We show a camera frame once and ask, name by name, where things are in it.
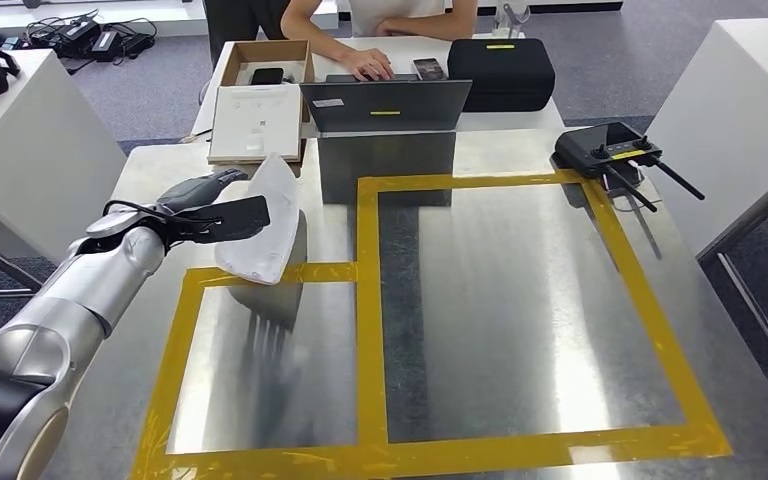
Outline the person's right hand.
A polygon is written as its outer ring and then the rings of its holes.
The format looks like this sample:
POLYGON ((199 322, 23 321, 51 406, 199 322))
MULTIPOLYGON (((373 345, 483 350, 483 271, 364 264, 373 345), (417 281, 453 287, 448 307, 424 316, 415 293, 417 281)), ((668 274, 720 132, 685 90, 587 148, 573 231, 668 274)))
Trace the person's right hand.
POLYGON ((389 80, 394 75, 389 58, 378 49, 350 49, 338 62, 359 81, 389 80))

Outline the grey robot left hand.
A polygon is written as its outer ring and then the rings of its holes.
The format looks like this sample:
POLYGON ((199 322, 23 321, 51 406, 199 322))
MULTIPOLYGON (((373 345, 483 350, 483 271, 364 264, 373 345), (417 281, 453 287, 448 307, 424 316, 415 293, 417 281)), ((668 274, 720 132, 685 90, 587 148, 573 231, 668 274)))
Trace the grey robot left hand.
POLYGON ((249 178, 240 169, 228 168, 180 182, 164 192, 156 204, 169 214, 212 204, 231 183, 249 178))

